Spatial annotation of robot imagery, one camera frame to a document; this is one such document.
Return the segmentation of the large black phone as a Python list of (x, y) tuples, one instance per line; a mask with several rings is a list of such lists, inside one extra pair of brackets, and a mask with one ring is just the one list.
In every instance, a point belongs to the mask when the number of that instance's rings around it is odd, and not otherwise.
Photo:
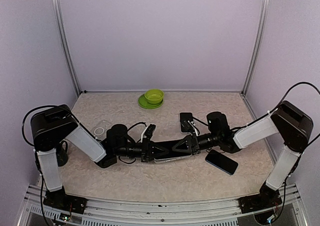
[(162, 142), (156, 142), (157, 144), (167, 148), (169, 150), (169, 153), (172, 153), (172, 147), (180, 140), (171, 140), (171, 141), (162, 141)]

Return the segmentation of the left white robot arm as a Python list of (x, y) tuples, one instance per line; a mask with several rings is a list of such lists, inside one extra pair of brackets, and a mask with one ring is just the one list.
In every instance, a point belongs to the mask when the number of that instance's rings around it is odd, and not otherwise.
[(43, 180), (50, 199), (59, 208), (70, 203), (58, 170), (57, 149), (68, 141), (86, 154), (98, 167), (107, 168), (117, 162), (117, 157), (140, 158), (150, 162), (169, 153), (169, 150), (151, 141), (155, 125), (151, 124), (142, 134), (139, 143), (128, 135), (128, 128), (116, 124), (107, 130), (103, 141), (96, 139), (72, 114), (65, 104), (41, 106), (41, 111), (30, 120), (33, 146), (39, 161)]

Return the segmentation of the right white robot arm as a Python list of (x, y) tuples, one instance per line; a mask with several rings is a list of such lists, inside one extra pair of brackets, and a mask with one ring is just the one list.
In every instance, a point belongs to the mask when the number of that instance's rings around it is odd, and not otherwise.
[(256, 204), (266, 208), (275, 200), (275, 192), (293, 172), (304, 150), (309, 146), (314, 127), (312, 119), (289, 101), (283, 101), (264, 116), (239, 129), (231, 130), (227, 117), (221, 112), (207, 115), (209, 133), (188, 135), (177, 142), (172, 150), (198, 154), (213, 146), (227, 153), (237, 153), (249, 145), (278, 134), (283, 139), (283, 149), (264, 186), (256, 196)]

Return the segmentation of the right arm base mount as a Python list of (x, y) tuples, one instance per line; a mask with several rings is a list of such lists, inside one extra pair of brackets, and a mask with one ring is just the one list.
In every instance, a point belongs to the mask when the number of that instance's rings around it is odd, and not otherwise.
[(238, 202), (241, 212), (249, 213), (280, 205), (283, 201), (279, 190), (273, 190), (264, 182), (258, 194), (240, 197)]

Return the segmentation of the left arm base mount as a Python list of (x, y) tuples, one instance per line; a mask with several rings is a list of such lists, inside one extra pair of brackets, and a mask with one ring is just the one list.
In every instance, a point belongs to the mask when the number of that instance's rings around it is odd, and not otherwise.
[(44, 205), (71, 213), (84, 214), (87, 199), (80, 196), (66, 194), (64, 187), (56, 191), (46, 190)]

